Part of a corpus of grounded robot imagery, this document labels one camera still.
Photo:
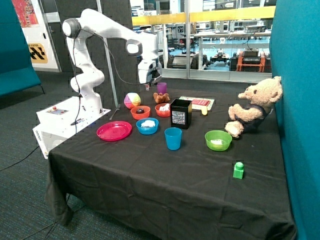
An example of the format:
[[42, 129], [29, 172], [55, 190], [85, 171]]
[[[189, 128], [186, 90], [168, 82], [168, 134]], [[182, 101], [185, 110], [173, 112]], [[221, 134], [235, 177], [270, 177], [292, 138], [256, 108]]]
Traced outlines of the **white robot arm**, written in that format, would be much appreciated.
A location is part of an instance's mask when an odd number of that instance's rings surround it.
[[66, 19], [62, 24], [66, 43], [73, 64], [82, 70], [71, 79], [72, 88], [80, 93], [82, 105], [89, 115], [103, 111], [101, 97], [93, 88], [105, 80], [105, 75], [91, 61], [86, 39], [96, 35], [102, 38], [126, 40], [126, 51], [130, 56], [141, 56], [138, 78], [148, 89], [162, 77], [162, 65], [158, 56], [158, 37], [149, 32], [136, 33], [93, 9], [85, 9], [79, 18]]

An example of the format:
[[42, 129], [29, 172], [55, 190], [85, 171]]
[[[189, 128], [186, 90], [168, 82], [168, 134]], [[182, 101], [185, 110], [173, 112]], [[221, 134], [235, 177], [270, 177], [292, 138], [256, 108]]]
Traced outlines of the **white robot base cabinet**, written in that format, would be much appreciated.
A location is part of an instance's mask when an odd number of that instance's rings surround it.
[[36, 113], [40, 124], [33, 133], [45, 159], [49, 152], [79, 131], [110, 112], [93, 108], [84, 98], [73, 96]]

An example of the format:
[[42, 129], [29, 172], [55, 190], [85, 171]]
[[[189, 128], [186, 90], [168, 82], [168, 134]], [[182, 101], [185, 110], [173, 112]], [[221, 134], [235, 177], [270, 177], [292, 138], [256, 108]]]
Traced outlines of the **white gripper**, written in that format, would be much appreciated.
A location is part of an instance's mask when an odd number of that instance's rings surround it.
[[159, 59], [142, 59], [138, 64], [138, 79], [140, 84], [157, 83], [162, 78], [162, 65]]

